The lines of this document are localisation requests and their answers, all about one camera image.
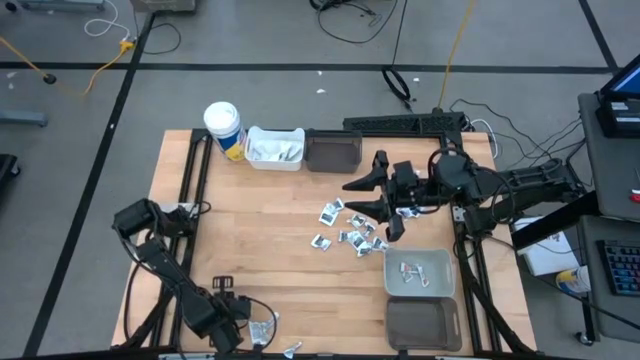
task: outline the black keyboard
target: black keyboard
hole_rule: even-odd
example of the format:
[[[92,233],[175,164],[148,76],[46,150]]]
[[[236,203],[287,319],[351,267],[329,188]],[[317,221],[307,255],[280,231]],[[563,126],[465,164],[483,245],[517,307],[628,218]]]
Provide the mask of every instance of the black keyboard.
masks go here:
[[[344,130],[403,132],[416,135],[460,131],[464,124],[465,118],[462,112],[367,116],[347,118],[342,122]]]
[[[640,296],[640,242],[599,240],[597,245],[611,292]]]

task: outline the blue monitor screen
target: blue monitor screen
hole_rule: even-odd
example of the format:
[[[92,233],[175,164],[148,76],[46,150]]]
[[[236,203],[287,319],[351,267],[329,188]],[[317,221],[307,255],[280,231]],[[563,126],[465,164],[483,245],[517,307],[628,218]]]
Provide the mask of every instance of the blue monitor screen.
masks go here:
[[[615,92],[640,94],[640,65],[626,77],[620,79],[612,88]]]

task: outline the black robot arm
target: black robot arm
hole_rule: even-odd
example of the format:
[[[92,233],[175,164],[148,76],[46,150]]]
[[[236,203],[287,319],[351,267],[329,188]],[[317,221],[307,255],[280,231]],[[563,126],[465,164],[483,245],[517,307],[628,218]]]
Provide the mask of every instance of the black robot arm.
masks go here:
[[[378,223],[388,222],[389,241],[397,241],[404,233],[400,207],[423,208],[452,203],[457,214],[464,216],[471,236],[486,235],[498,223],[505,223],[522,214],[525,209],[541,202],[568,202],[582,194],[581,184],[561,160],[552,159],[533,168],[496,172],[476,164],[469,155],[458,149],[440,149],[427,164],[427,178],[416,175],[409,161],[393,165],[389,177],[389,161],[385,151],[379,150],[373,168],[365,177],[345,184],[349,191],[373,191],[380,187],[376,201],[347,202],[346,207],[367,215]],[[498,195],[506,196],[497,201]],[[492,205],[480,205],[493,198]],[[430,213],[435,210],[422,210]]]
[[[142,199],[115,215],[113,228],[118,233],[125,249],[138,265],[156,275],[181,304],[184,322],[198,337],[209,336],[220,353],[236,349],[242,342],[237,320],[248,320],[251,315],[250,301],[225,288],[233,286],[233,278],[214,278],[219,292],[211,295],[197,286],[182,270],[167,249],[164,238],[186,235],[192,231],[191,214],[183,207],[165,213],[158,204]],[[146,241],[135,245],[131,236],[149,229]],[[120,347],[139,347],[151,331],[159,315],[164,312],[171,298],[156,304],[147,319]]]

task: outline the yellow cable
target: yellow cable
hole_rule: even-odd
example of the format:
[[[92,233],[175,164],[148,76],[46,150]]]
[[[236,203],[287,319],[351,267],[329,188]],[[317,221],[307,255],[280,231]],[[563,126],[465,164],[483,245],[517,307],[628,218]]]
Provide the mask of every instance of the yellow cable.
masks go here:
[[[442,81],[442,90],[440,91],[440,100],[438,100],[438,108],[441,109],[442,99],[444,98],[445,90],[447,89],[447,79],[449,78],[449,70],[451,69],[451,63],[453,62],[453,55],[456,53],[456,48],[458,47],[458,43],[460,42],[460,38],[462,37],[462,33],[464,29],[467,27],[467,22],[469,21],[469,17],[471,17],[471,12],[473,11],[473,6],[476,4],[476,0],[469,0],[469,6],[467,7],[467,12],[464,14],[464,19],[462,19],[462,24],[460,24],[460,29],[458,30],[458,34],[456,35],[456,40],[453,42],[453,48],[451,49],[451,54],[449,54],[449,61],[447,61],[447,69],[444,72],[444,80]]]
[[[40,68],[35,66],[24,54],[22,54],[18,49],[13,47],[13,45],[11,45],[11,43],[9,43],[9,41],[7,41],[2,36],[0,36],[0,43],[3,43],[9,50],[11,50],[14,54],[16,54],[16,56],[18,56],[27,65],[29,65],[29,67],[31,67],[33,70],[35,70],[40,75],[42,75],[43,78],[49,76],[49,74],[45,73]],[[93,83],[95,82],[95,79],[98,76],[98,74],[100,74],[100,72],[102,72],[102,70],[104,70],[104,69],[108,68],[109,66],[113,65],[116,61],[120,60],[120,58],[124,54],[126,54],[127,51],[133,49],[133,47],[134,47],[134,43],[129,42],[129,41],[121,41],[120,42],[120,53],[118,54],[118,56],[113,58],[113,60],[109,61],[108,63],[106,63],[104,66],[102,66],[101,68],[99,68],[98,70],[96,70],[93,73],[93,75],[91,76],[91,80],[89,80],[89,85],[87,86],[87,88],[84,90],[84,92],[82,94],[76,93],[74,90],[71,90],[71,89],[67,88],[65,85],[60,84],[59,82],[56,82],[55,85],[58,86],[60,89],[64,90],[65,92],[68,92],[68,93],[70,93],[72,95],[81,96],[81,97],[86,96],[89,93],[89,91],[91,91],[91,88],[93,88]]]

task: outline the wooden table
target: wooden table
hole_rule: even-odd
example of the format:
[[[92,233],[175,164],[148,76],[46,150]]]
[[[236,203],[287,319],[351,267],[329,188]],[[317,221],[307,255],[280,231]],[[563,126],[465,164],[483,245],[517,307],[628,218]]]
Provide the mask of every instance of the wooden table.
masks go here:
[[[190,130],[165,133],[149,198],[159,203],[178,199]],[[485,134],[464,134],[464,148],[479,164],[493,167]],[[235,291],[266,302],[280,313],[277,336],[268,352],[282,352],[298,341],[303,353],[394,354],[385,338],[385,309],[388,295],[383,284],[383,254],[357,258],[349,244],[334,241],[327,252],[311,247],[316,234],[337,240],[353,212],[341,212],[333,227],[318,221],[325,203],[340,196],[344,201],[374,200],[379,194],[346,192],[341,186],[371,170],[376,150],[386,150],[390,163],[411,160],[414,168],[426,171],[429,155],[439,148],[431,139],[365,138],[363,161],[356,174],[338,175],[254,170],[248,162],[233,163],[214,148],[208,172],[205,200],[212,211],[202,215],[191,277],[211,290],[216,275],[232,275]],[[196,166],[194,177],[199,169]],[[384,236],[384,227],[376,233]],[[411,219],[397,247],[444,248],[451,253],[453,226],[449,206],[435,214]],[[494,235],[510,241],[506,227]],[[520,274],[511,249],[496,242],[482,244],[491,283],[493,301],[505,320],[525,344],[535,348]],[[454,299],[458,305],[463,346],[457,354],[471,355],[467,314],[457,260]],[[160,281],[140,271],[133,283],[130,331],[146,317],[158,298]],[[174,306],[170,306],[163,331],[167,342]],[[481,338],[489,349],[484,312],[479,312]],[[268,313],[254,307],[253,319],[264,321]],[[122,309],[113,343],[122,343]],[[250,348],[245,333],[242,348]],[[182,329],[185,351],[211,351],[208,339],[197,338]],[[414,351],[411,354],[445,354],[442,351]]]

